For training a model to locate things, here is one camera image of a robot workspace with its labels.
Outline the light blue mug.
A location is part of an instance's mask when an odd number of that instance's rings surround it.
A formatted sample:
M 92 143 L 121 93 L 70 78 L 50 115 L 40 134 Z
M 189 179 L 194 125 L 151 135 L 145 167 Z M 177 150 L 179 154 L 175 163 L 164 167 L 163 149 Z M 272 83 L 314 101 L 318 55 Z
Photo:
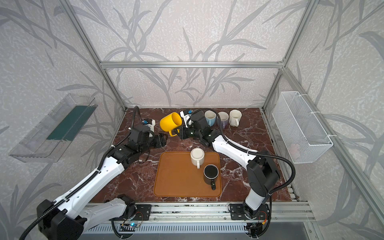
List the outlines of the light blue mug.
M 217 121 L 217 115 L 214 111 L 207 110 L 204 113 L 204 116 L 206 118 L 206 121 L 210 127 L 214 126 Z

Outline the green circuit board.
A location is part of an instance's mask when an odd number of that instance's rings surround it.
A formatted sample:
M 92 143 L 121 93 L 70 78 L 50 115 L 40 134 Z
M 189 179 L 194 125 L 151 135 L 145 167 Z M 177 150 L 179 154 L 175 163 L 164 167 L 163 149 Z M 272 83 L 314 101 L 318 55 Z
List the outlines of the green circuit board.
M 138 229 L 141 226 L 140 223 L 130 223 L 130 224 L 121 224 L 121 230 L 126 232 L 132 232 L 135 231 L 135 229 Z

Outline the brown rectangular tray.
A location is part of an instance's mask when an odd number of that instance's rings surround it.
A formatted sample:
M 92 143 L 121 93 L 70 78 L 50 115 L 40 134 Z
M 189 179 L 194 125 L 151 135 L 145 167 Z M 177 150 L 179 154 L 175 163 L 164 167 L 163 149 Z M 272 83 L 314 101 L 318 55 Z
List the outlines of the brown rectangular tray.
M 157 197 L 217 198 L 222 194 L 221 176 L 216 178 L 216 189 L 205 182 L 204 167 L 213 164 L 218 169 L 220 156 L 214 152 L 205 153 L 200 169 L 193 165 L 189 152 L 165 152 L 161 154 L 154 194 Z

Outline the purple mug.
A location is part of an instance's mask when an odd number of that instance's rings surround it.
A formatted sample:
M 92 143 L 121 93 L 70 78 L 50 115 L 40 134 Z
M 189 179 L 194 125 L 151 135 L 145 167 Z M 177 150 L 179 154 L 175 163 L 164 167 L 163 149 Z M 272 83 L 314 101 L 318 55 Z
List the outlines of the purple mug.
M 220 120 L 217 120 L 218 126 L 222 126 L 225 129 L 229 123 L 229 114 L 226 112 L 219 112 Z

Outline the aluminium front rail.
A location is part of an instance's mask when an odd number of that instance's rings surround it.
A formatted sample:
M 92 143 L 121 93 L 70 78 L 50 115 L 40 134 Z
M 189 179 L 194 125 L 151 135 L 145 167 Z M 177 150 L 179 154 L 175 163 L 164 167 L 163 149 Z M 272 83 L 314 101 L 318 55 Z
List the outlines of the aluminium front rail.
M 225 223 L 225 222 L 264 222 L 250 220 L 231 220 L 229 204 L 224 202 L 158 202 L 152 205 L 150 219 L 146 223 Z M 313 222 L 314 214 L 307 202 L 274 202 L 269 205 L 269 219 L 276 222 Z M 105 204 L 88 204 L 74 217 L 82 217 L 103 223 L 123 215 L 127 206 L 121 200 Z

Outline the yellow mug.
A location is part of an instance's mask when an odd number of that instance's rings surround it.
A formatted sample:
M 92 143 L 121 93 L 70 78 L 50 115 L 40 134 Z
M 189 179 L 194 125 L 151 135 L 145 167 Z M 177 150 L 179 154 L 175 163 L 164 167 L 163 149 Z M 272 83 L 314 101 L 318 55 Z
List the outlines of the yellow mug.
M 168 132 L 171 137 L 175 137 L 176 134 L 173 134 L 172 130 L 180 127 L 182 123 L 181 116 L 173 112 L 160 120 L 160 127 L 164 132 Z

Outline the white faceted mug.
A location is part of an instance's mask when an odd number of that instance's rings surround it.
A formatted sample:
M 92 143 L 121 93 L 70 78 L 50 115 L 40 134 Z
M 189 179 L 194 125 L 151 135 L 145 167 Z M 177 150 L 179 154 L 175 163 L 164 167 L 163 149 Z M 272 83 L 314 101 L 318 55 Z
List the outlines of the white faceted mug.
M 231 110 L 229 114 L 229 124 L 232 127 L 238 127 L 240 125 L 240 120 L 242 117 L 242 112 L 239 110 Z

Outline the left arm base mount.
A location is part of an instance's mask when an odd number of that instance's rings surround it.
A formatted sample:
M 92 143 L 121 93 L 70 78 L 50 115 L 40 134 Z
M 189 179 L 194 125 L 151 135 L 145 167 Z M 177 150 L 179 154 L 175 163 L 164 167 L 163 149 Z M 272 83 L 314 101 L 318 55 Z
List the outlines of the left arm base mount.
M 128 206 L 123 215 L 120 217 L 121 220 L 127 221 L 148 221 L 150 219 L 152 205 L 139 204 Z

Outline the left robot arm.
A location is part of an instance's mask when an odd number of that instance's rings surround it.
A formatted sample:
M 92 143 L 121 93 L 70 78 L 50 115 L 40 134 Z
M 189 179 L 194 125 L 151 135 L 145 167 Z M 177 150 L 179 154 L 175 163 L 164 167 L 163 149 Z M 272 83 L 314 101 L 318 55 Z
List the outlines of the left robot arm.
M 135 202 L 125 195 L 92 209 L 85 210 L 85 206 L 141 155 L 166 145 L 167 135 L 156 135 L 155 125 L 153 119 L 144 119 L 139 125 L 132 125 L 129 134 L 104 153 L 98 167 L 86 178 L 53 202 L 44 200 L 38 205 L 37 219 L 26 228 L 20 239 L 26 239 L 37 226 L 49 240 L 77 240 L 85 231 L 104 221 L 134 216 Z

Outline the cream white mug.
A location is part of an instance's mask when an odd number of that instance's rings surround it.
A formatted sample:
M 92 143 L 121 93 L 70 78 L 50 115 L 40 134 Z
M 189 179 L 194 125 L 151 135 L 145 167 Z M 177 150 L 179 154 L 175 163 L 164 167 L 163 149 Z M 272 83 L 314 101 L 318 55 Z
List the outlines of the cream white mug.
M 205 152 L 201 148 L 194 148 L 190 153 L 191 162 L 197 169 L 200 169 L 205 160 Z

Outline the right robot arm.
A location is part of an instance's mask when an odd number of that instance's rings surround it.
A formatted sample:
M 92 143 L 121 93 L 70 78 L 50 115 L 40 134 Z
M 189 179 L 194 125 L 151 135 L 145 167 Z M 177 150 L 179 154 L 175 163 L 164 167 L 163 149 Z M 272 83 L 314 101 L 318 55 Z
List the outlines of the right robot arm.
M 203 146 L 213 148 L 217 153 L 229 157 L 247 170 L 251 190 L 243 202 L 243 208 L 248 218 L 253 219 L 261 210 L 261 206 L 272 199 L 273 193 L 293 182 L 296 176 L 295 166 L 284 157 L 252 150 L 232 141 L 224 134 L 222 123 L 218 123 L 218 130 L 213 130 L 206 121 L 203 111 L 213 109 L 184 110 L 177 113 L 177 126 L 173 131 L 180 139 L 196 139 Z M 275 160 L 286 163 L 291 169 L 289 179 L 277 187 L 275 184 L 281 175 Z

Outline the black mug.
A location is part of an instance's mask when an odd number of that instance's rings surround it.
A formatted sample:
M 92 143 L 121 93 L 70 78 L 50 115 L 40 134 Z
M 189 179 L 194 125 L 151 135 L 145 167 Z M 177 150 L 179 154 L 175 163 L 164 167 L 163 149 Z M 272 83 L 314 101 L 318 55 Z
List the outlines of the black mug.
M 219 176 L 219 169 L 216 165 L 209 164 L 204 168 L 204 182 L 211 187 L 214 191 L 216 190 L 216 181 Z

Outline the clear plastic wall bin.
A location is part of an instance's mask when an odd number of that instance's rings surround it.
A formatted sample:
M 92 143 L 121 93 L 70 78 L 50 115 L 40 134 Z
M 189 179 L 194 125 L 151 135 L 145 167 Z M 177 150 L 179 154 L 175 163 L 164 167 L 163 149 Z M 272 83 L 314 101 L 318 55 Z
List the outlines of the clear plastic wall bin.
M 9 155 L 23 163 L 56 163 L 96 108 L 96 98 L 68 94 Z

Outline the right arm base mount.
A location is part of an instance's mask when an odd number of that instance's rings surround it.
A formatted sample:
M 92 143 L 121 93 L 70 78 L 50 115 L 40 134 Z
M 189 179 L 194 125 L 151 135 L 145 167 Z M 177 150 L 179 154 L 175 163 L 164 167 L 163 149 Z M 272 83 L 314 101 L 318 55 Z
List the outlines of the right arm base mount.
M 231 220 L 266 221 L 269 219 L 270 213 L 268 204 L 261 204 L 257 210 L 252 210 L 245 203 L 229 204 L 228 210 L 231 215 Z

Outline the pink object in basket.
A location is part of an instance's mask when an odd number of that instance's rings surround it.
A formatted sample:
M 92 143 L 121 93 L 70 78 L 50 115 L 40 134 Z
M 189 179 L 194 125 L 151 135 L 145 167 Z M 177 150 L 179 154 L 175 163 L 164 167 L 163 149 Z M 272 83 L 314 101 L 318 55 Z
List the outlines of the pink object in basket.
M 301 157 L 300 145 L 291 144 L 289 147 L 289 153 L 293 161 L 298 160 Z

